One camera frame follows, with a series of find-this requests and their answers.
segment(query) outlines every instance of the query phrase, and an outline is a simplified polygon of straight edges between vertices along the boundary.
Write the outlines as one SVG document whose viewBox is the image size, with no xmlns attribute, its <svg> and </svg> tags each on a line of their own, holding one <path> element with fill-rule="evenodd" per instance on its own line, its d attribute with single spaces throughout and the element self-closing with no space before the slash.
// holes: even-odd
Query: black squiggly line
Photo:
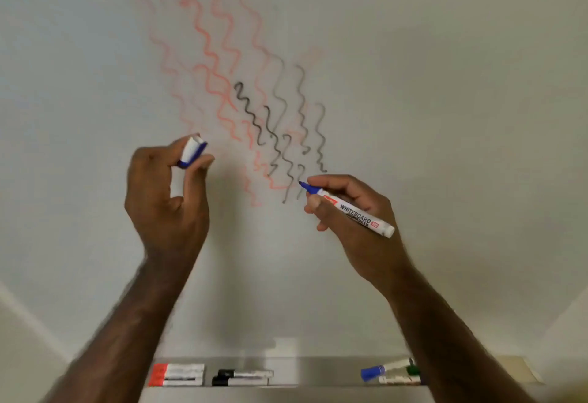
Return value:
<svg viewBox="0 0 588 403">
<path fill-rule="evenodd" d="M 322 173 L 326 173 L 326 172 L 327 172 L 327 170 L 325 169 L 325 167 L 323 166 L 323 163 L 321 162 L 321 160 L 323 160 L 323 153 L 322 153 L 322 152 L 320 152 L 320 150 L 321 150 L 321 149 L 324 147 L 324 145 L 325 145 L 325 143 L 326 143 L 327 139 L 326 139 L 326 138 L 325 138 L 325 136 L 324 136 L 323 134 L 321 134 L 321 133 L 320 133 L 320 131 L 319 131 L 319 125 L 320 125 L 320 122 L 321 122 L 321 121 L 323 121 L 323 118 L 325 118 L 325 112 L 326 112 L 326 108 L 325 108 L 325 105 L 324 105 L 324 104 L 322 104 L 322 103 L 316 102 L 315 104 L 319 105 L 319 106 L 321 107 L 321 109 L 322 109 L 322 114 L 320 115 L 319 121 L 317 121 L 317 122 L 316 122 L 316 125 L 315 125 L 315 131 L 316 131 L 316 133 L 317 133 L 317 134 L 319 134 L 319 135 L 320 135 L 320 138 L 321 138 L 321 139 L 323 139 L 322 143 L 321 143 L 321 144 L 319 145 L 319 147 L 316 149 L 316 152 L 317 152 L 317 153 L 319 153 L 319 158 L 316 160 L 316 163 L 318 164 L 318 166 L 319 166 L 319 168 L 320 168 L 320 171 L 321 171 Z"/>
<path fill-rule="evenodd" d="M 269 162 L 269 166 L 272 167 L 272 170 L 269 171 L 269 173 L 268 173 L 268 177 L 269 177 L 277 169 L 276 160 L 280 158 L 280 155 L 283 158 L 283 155 L 282 155 L 282 152 L 277 148 L 277 142 L 279 141 L 278 136 L 274 133 L 274 131 L 270 131 L 269 130 L 268 123 L 269 123 L 269 117 L 270 117 L 271 112 L 270 112 L 270 110 L 269 110 L 269 108 L 268 108 L 268 106 L 266 104 L 264 104 L 263 107 L 268 110 L 268 118 L 265 120 L 265 128 L 268 130 L 268 132 L 271 135 L 273 135 L 276 138 L 276 143 L 274 144 L 273 149 L 275 150 L 275 152 L 277 153 L 277 155 L 276 155 L 276 157 L 271 162 Z"/>
<path fill-rule="evenodd" d="M 302 68 L 301 65 L 296 65 L 296 67 L 298 69 L 300 69 L 300 71 L 302 72 L 302 77 L 300 78 L 300 82 L 298 83 L 298 87 L 296 88 L 298 90 L 298 94 L 302 97 L 302 103 L 300 104 L 300 107 L 298 108 L 298 113 L 300 114 L 300 116 L 302 117 L 302 120 L 300 121 L 300 127 L 304 129 L 304 137 L 302 139 L 302 141 L 300 142 L 300 146 L 302 146 L 303 148 L 306 148 L 302 154 L 308 154 L 311 150 L 310 146 L 306 146 L 304 144 L 304 141 L 306 140 L 306 137 L 308 137 L 308 128 L 306 128 L 304 126 L 304 120 L 306 118 L 306 116 L 302 113 L 302 108 L 304 107 L 304 104 L 306 103 L 306 97 L 304 96 L 304 94 L 300 91 L 300 87 L 302 86 L 302 83 L 304 83 L 304 78 L 306 77 L 306 72 L 305 70 Z"/>
<path fill-rule="evenodd" d="M 300 179 L 302 178 L 304 171 L 306 171 L 306 167 L 302 163 L 298 163 L 298 168 L 302 168 L 302 171 L 300 171 L 300 174 L 298 174 L 298 180 L 297 180 L 297 182 L 300 182 Z M 304 190 L 305 190 L 304 188 L 300 187 L 300 191 L 298 192 L 298 195 L 296 196 L 296 200 L 300 199 L 300 195 L 302 194 L 302 192 Z"/>
<path fill-rule="evenodd" d="M 249 107 L 249 97 L 242 97 L 241 94 L 243 93 L 243 83 L 241 83 L 241 81 L 239 81 L 238 83 L 235 83 L 235 85 L 233 86 L 233 88 L 237 91 L 237 100 L 240 100 L 241 102 L 245 102 L 245 112 L 247 114 L 249 114 L 252 118 L 251 118 L 251 123 L 257 128 L 259 129 L 259 133 L 258 133 L 258 138 L 257 138 L 257 142 L 259 146 L 263 146 L 265 145 L 265 142 L 261 143 L 259 141 L 259 138 L 261 137 L 261 126 L 258 125 L 257 123 L 255 123 L 255 119 L 257 118 L 257 116 L 251 112 L 249 109 L 247 109 Z"/>
<path fill-rule="evenodd" d="M 292 170 L 292 168 L 294 168 L 294 162 L 292 162 L 291 160 L 288 160 L 286 157 L 284 157 L 284 154 L 286 154 L 286 151 L 288 150 L 288 147 L 290 147 L 290 143 L 292 142 L 292 136 L 290 134 L 283 134 L 282 135 L 283 139 L 285 139 L 286 137 L 288 137 L 288 143 L 286 143 L 286 147 L 284 148 L 284 151 L 282 153 L 282 158 L 286 162 L 290 163 L 290 168 L 288 168 L 288 172 L 286 173 L 286 175 L 288 177 L 290 177 L 290 184 L 288 185 L 288 188 L 286 188 L 286 194 L 284 195 L 284 200 L 282 200 L 282 203 L 286 203 L 286 199 L 288 198 L 288 192 L 290 191 L 290 187 L 294 183 L 294 176 L 292 176 L 290 174 L 290 171 Z"/>
<path fill-rule="evenodd" d="M 286 101 L 286 99 L 283 99 L 282 97 L 277 96 L 277 93 L 276 93 L 277 87 L 282 82 L 282 77 L 284 75 L 284 72 L 286 71 L 286 63 L 279 56 L 274 55 L 273 53 L 271 53 L 270 55 L 272 57 L 280 60 L 280 64 L 282 65 L 282 68 L 280 69 L 280 75 L 277 76 L 276 84 L 273 86 L 273 89 L 272 89 L 272 95 L 284 104 L 284 109 L 282 110 L 282 114 L 277 118 L 277 122 L 276 122 L 275 126 L 273 127 L 273 131 L 275 132 L 277 129 L 277 125 L 280 123 L 280 121 L 282 120 L 282 117 L 286 113 L 286 109 L 288 109 L 288 102 Z"/>
</svg>

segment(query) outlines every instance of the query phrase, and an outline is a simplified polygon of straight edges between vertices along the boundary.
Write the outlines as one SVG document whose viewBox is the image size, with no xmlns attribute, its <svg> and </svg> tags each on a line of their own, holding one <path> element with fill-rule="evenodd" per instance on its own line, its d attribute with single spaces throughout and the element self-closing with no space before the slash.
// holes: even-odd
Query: left hand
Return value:
<svg viewBox="0 0 588 403">
<path fill-rule="evenodd" d="M 183 197 L 170 197 L 172 166 L 190 136 L 169 146 L 139 148 L 130 160 L 125 210 L 145 246 L 147 262 L 158 269 L 189 272 L 210 223 L 206 171 L 215 158 L 204 154 L 187 169 Z"/>
</svg>

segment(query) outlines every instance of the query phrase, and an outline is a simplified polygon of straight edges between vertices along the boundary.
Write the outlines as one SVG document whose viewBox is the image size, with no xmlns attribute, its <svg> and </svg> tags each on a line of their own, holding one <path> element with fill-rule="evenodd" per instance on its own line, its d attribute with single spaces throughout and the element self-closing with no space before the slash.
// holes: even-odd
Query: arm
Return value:
<svg viewBox="0 0 588 403">
<path fill-rule="evenodd" d="M 125 209 L 145 246 L 145 260 L 121 302 L 46 403 L 131 403 L 145 377 L 173 306 L 209 226 L 206 170 L 211 155 L 186 171 L 184 197 L 170 199 L 171 167 L 188 137 L 140 148 L 130 162 Z"/>
<path fill-rule="evenodd" d="M 396 228 L 390 239 L 379 236 L 319 196 L 305 206 L 320 219 L 317 229 L 330 228 L 356 271 L 388 300 L 437 403 L 533 402 L 410 262 L 386 197 L 351 176 L 314 176 L 308 183 Z"/>
</svg>

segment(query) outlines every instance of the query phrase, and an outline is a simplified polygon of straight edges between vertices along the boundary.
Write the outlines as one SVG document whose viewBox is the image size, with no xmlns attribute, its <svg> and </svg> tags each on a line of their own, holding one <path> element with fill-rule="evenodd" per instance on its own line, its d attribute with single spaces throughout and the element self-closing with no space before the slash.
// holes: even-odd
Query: blue marker tip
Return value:
<svg viewBox="0 0 588 403">
<path fill-rule="evenodd" d="M 384 366 L 374 366 L 374 367 L 369 367 L 367 369 L 362 369 L 362 380 L 364 381 L 370 381 L 371 379 L 374 379 L 376 377 L 379 377 L 380 375 L 384 374 L 386 372 L 386 370 L 384 369 Z"/>
<path fill-rule="evenodd" d="M 305 182 L 298 182 L 298 183 L 300 184 L 300 186 L 302 188 L 304 188 L 306 191 L 308 191 L 311 194 L 316 194 L 317 192 L 320 191 L 320 188 L 319 187 L 311 186 L 311 185 L 309 185 L 309 184 L 307 184 Z"/>
</svg>

